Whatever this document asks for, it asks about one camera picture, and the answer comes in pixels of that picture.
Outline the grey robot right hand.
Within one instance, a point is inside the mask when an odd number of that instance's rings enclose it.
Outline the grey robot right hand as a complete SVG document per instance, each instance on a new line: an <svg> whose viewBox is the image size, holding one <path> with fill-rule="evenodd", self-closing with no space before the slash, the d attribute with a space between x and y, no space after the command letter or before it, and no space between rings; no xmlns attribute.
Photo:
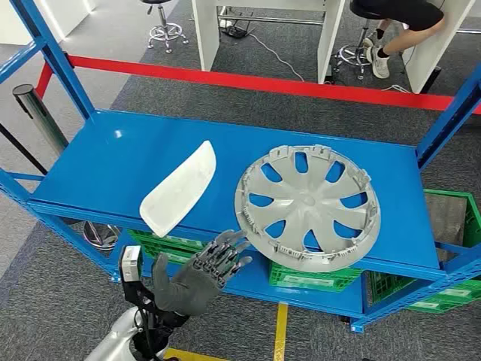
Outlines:
<svg viewBox="0 0 481 361"><path fill-rule="evenodd" d="M155 302L162 311L202 314L228 281L253 260L239 256L250 244L244 231L226 230L195 253L172 278L166 273L168 257L159 253L152 268Z"/></svg>

